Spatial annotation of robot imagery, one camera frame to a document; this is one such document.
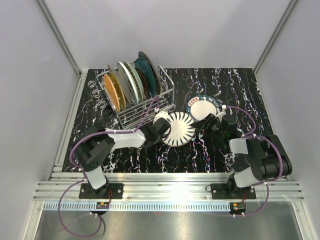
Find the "white green rimmed plate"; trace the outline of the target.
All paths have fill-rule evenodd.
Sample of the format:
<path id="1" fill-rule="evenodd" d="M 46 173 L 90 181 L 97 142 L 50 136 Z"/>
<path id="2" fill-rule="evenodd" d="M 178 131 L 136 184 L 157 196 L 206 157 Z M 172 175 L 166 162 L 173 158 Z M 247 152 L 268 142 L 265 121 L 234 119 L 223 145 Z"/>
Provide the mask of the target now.
<path id="1" fill-rule="evenodd" d="M 185 108 L 185 112 L 189 114 L 196 122 L 203 120 L 209 114 L 216 116 L 217 108 L 222 104 L 212 96 L 197 95 L 191 98 Z"/>

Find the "white blue striped plate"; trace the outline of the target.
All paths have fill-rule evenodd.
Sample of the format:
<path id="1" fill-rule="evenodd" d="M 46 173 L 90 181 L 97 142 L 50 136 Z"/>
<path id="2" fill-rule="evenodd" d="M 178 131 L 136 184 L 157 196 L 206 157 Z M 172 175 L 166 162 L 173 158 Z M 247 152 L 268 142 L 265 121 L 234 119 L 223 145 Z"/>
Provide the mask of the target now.
<path id="1" fill-rule="evenodd" d="M 164 134 L 162 142 L 171 147 L 188 143 L 195 134 L 194 119 L 185 112 L 172 112 L 167 118 L 170 129 Z"/>

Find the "yellow green woven plate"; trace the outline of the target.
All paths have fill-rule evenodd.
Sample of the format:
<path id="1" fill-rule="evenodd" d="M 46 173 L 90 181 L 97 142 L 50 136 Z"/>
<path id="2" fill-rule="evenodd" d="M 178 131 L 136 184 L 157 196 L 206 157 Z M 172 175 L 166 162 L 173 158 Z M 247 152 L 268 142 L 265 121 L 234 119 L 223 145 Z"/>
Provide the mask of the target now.
<path id="1" fill-rule="evenodd" d="M 117 93 L 117 96 L 118 96 L 118 100 L 119 100 L 119 104 L 120 104 L 120 107 L 122 110 L 125 110 L 126 109 L 126 99 L 125 99 L 125 95 L 124 95 L 124 92 L 118 82 L 118 79 L 117 79 L 117 76 L 112 72 L 110 71 L 109 73 L 109 77 L 115 87 L 115 90 L 116 90 L 116 93 Z"/>

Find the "grey reindeer plate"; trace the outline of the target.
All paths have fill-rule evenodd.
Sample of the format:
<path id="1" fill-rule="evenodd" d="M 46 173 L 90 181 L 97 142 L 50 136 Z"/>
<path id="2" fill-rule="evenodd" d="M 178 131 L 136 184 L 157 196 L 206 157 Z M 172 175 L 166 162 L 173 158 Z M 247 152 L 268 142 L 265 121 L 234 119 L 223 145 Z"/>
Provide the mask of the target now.
<path id="1" fill-rule="evenodd" d="M 132 106 L 132 98 L 131 98 L 131 92 L 127 86 L 127 83 L 125 81 L 125 79 L 122 77 L 122 75 L 114 68 L 112 68 L 109 64 L 107 65 L 108 69 L 116 76 L 116 79 L 123 91 L 124 97 L 126 99 L 126 102 L 128 104 L 129 107 Z"/>

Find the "white bottom plate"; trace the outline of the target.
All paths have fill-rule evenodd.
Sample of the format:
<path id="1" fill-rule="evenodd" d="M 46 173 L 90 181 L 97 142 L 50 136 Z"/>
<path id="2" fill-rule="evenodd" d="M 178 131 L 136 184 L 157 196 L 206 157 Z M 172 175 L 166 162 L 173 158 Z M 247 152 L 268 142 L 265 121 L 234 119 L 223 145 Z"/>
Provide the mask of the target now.
<path id="1" fill-rule="evenodd" d="M 139 95 L 138 95 L 138 89 L 132 74 L 130 73 L 128 68 L 125 66 L 125 64 L 120 61 L 117 62 L 117 68 L 118 68 L 118 72 L 124 79 L 125 84 L 127 85 L 127 88 L 129 89 L 130 100 L 133 102 L 134 105 L 137 105 L 139 103 Z"/>

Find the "red floral plate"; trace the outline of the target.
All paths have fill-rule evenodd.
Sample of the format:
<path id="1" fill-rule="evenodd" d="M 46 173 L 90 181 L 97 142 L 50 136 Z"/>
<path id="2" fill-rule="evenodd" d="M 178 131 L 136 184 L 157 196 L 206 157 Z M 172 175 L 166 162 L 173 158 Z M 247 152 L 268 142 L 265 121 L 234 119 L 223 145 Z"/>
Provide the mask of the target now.
<path id="1" fill-rule="evenodd" d="M 144 96 L 147 99 L 149 97 L 149 88 L 148 88 L 148 83 L 147 83 L 146 77 L 145 77 L 144 73 L 139 68 L 135 67 L 135 70 L 139 75 L 140 81 L 143 86 Z"/>

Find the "orange woven plate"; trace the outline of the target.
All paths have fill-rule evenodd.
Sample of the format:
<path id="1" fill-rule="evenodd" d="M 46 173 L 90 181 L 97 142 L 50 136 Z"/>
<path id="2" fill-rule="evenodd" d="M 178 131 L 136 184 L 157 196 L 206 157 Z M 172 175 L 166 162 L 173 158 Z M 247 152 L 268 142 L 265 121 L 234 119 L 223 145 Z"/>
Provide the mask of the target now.
<path id="1" fill-rule="evenodd" d="M 110 104 L 118 113 L 120 111 L 120 102 L 118 94 L 108 74 L 103 75 L 103 81 Z"/>

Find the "teal square plate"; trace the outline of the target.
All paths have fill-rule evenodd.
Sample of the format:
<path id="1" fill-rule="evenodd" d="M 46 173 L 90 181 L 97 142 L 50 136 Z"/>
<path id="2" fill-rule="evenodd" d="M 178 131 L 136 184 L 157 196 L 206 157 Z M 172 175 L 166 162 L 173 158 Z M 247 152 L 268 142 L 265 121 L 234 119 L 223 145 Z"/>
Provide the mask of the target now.
<path id="1" fill-rule="evenodd" d="M 134 61 L 134 64 L 144 74 L 148 83 L 148 90 L 151 96 L 154 97 L 157 94 L 156 81 L 149 61 L 145 57 L 140 56 Z"/>

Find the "dark bottom plate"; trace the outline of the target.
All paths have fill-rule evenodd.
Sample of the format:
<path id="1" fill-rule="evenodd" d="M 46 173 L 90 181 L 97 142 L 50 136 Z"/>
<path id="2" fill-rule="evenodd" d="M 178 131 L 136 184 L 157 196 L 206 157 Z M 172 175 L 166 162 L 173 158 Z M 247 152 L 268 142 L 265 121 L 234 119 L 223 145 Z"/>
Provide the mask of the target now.
<path id="1" fill-rule="evenodd" d="M 150 58 L 143 51 L 139 51 L 138 52 L 138 56 L 147 59 L 148 63 L 150 64 L 150 67 L 152 69 L 152 73 L 153 73 L 153 76 L 154 76 L 154 79 L 155 79 L 155 85 L 156 85 L 157 93 L 161 94 L 162 93 L 161 82 L 160 82 L 160 78 L 158 76 L 158 73 L 156 71 L 156 68 L 155 68 L 154 64 L 152 63 Z"/>

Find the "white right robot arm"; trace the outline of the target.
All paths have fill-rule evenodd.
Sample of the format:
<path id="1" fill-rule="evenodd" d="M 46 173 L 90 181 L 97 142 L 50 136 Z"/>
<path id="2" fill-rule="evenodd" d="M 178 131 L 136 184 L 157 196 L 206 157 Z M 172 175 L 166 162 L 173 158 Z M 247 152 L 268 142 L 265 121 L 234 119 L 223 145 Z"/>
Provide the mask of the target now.
<path id="1" fill-rule="evenodd" d="M 209 114 L 205 119 L 193 123 L 192 127 L 210 137 L 225 152 L 248 156 L 249 167 L 232 173 L 221 187 L 211 185 L 213 195 L 240 199 L 244 195 L 250 195 L 254 186 L 276 181 L 293 172 L 292 163 L 275 134 L 242 136 L 231 115 L 224 115 L 219 119 Z"/>

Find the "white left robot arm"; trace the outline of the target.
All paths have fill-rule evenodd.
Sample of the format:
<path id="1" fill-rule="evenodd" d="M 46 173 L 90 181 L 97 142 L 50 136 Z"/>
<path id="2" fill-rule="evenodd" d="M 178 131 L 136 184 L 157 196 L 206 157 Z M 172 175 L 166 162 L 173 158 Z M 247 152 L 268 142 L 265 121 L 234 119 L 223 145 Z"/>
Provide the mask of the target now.
<path id="1" fill-rule="evenodd" d="M 162 117 L 142 128 L 104 130 L 100 124 L 89 128 L 77 139 L 69 155 L 70 162 L 81 169 L 88 181 L 79 197 L 101 199 L 111 194 L 102 163 L 112 150 L 151 147 L 160 142 L 170 128 L 169 121 Z"/>

